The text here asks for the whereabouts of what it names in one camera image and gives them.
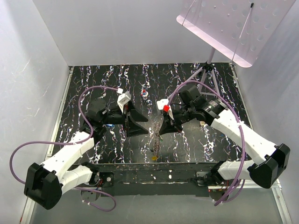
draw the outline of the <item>perforated panel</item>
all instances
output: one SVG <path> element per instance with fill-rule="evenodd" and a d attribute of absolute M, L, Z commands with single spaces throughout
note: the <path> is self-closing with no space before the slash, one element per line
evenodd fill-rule
<path fill-rule="evenodd" d="M 252 2 L 252 12 L 238 43 Z M 184 27 L 230 59 L 237 47 L 234 61 L 242 67 L 250 67 L 294 2 L 295 0 L 185 0 L 177 21 L 183 24 L 185 19 Z"/>

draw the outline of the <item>white wall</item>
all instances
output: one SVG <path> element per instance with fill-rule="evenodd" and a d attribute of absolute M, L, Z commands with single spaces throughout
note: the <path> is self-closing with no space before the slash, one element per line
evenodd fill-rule
<path fill-rule="evenodd" d="M 0 0 L 0 223 L 19 223 L 24 186 L 10 174 L 11 152 L 30 140 L 50 140 L 68 66 L 32 0 Z M 14 160 L 25 180 L 46 145 L 21 149 Z"/>
<path fill-rule="evenodd" d="M 177 23 L 182 0 L 33 2 L 69 65 L 205 62 L 211 50 Z"/>
<path fill-rule="evenodd" d="M 299 1 L 296 1 L 256 63 L 237 69 L 255 131 L 291 148 L 289 166 L 279 178 L 294 224 L 299 223 Z"/>

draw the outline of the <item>marble pattern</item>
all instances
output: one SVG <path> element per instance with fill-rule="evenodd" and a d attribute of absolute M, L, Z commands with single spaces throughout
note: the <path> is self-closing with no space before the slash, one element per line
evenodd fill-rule
<path fill-rule="evenodd" d="M 80 160 L 94 163 L 147 163 L 153 162 L 154 126 L 162 124 L 156 101 L 169 96 L 174 89 L 199 69 L 199 63 L 185 64 L 130 64 L 105 66 L 76 66 L 71 78 L 64 111 L 56 141 L 68 142 L 78 130 L 82 118 L 78 113 L 78 98 L 84 89 L 93 85 L 121 87 L 132 94 L 133 102 L 148 122 L 140 122 L 149 130 L 148 135 L 126 138 L 122 126 L 107 127 L 104 138 L 89 150 Z M 228 63 L 216 63 L 215 74 L 221 96 L 235 109 L 239 117 L 249 125 L 233 73 Z M 213 87 L 212 77 L 208 74 L 206 84 Z M 149 93 L 147 100 L 141 97 L 142 89 Z M 92 90 L 81 102 L 84 112 L 89 103 L 103 98 L 107 104 L 116 102 L 117 94 L 110 90 Z M 226 135 L 196 120 L 183 125 L 182 133 L 162 135 L 157 162 L 201 162 L 238 160 L 241 149 Z M 60 149 L 54 147 L 54 153 Z"/>

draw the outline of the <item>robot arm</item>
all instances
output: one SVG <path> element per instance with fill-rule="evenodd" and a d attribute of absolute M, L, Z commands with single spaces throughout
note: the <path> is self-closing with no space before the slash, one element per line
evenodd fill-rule
<path fill-rule="evenodd" d="M 275 145 L 254 132 L 244 123 L 238 124 L 232 112 L 218 99 L 206 101 L 197 87 L 189 84 L 181 88 L 179 96 L 184 105 L 179 110 L 172 110 L 166 106 L 167 99 L 158 101 L 157 105 L 163 110 L 164 121 L 160 134 L 181 132 L 182 124 L 192 119 L 206 122 L 209 126 L 221 131 L 241 146 L 241 136 L 238 126 L 241 125 L 245 138 L 246 153 L 252 158 L 243 165 L 240 179 L 253 180 L 263 188 L 270 188 L 281 173 L 286 169 L 290 149 L 285 144 Z M 207 176 L 214 183 L 220 184 L 223 180 L 234 179 L 239 161 L 221 161 Z"/>
<path fill-rule="evenodd" d="M 123 93 L 118 97 L 118 105 L 110 110 L 102 99 L 91 102 L 85 116 L 94 129 L 92 138 L 81 144 L 64 146 L 40 165 L 33 163 L 27 172 L 24 194 L 45 209 L 51 209 L 68 190 L 83 183 L 96 185 L 100 180 L 99 171 L 90 167 L 88 163 L 83 163 L 74 170 L 68 171 L 68 169 L 102 139 L 107 124 L 122 124 L 127 137 L 148 134 L 148 130 L 137 124 L 138 121 L 146 122 L 148 119 L 130 100 L 131 95 L 128 92 Z M 90 131 L 90 127 L 83 123 L 70 142 L 86 139 Z"/>

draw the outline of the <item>red object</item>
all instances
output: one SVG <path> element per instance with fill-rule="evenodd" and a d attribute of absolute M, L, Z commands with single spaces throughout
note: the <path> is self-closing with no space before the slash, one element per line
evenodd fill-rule
<path fill-rule="evenodd" d="M 168 105 L 165 105 L 165 106 L 163 107 L 163 110 L 164 110 L 165 112 L 168 112 L 168 111 L 169 111 L 169 106 L 168 106 Z"/>

